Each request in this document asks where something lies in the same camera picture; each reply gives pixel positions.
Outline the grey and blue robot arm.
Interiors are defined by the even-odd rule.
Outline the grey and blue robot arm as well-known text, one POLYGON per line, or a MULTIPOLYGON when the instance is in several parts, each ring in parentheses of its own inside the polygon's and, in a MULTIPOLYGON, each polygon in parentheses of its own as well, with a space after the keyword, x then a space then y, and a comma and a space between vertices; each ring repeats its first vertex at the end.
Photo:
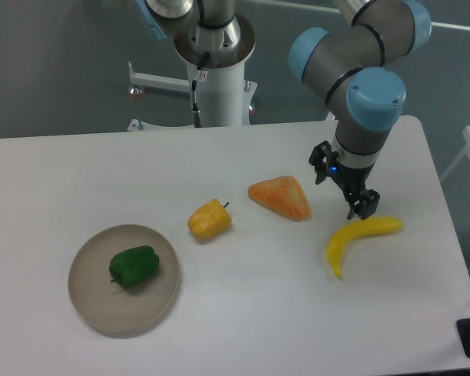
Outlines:
MULTIPOLYGON (((334 138, 310 155, 316 181, 332 179, 349 215, 367 219, 379 194, 365 182, 406 98, 401 78, 385 67, 424 45, 432 21, 417 1, 338 1, 336 7, 350 29, 341 35, 320 27, 303 31, 287 61, 338 122, 334 138)), ((246 125, 251 92, 244 68, 255 32, 235 2, 138 1, 136 8, 155 38, 172 37, 186 65, 193 125, 246 125)))

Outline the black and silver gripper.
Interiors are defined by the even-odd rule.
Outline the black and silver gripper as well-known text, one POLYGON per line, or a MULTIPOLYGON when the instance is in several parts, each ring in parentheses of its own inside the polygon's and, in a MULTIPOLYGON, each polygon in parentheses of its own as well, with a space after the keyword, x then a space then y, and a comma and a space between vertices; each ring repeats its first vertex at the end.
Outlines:
POLYGON ((316 174, 316 185, 331 177, 342 190, 349 203, 347 219, 358 216, 365 220, 376 212, 380 200, 377 191, 365 189, 365 182, 377 159, 377 152, 368 155, 355 154, 348 151, 334 137, 331 144, 323 141, 313 148, 309 164, 316 174))

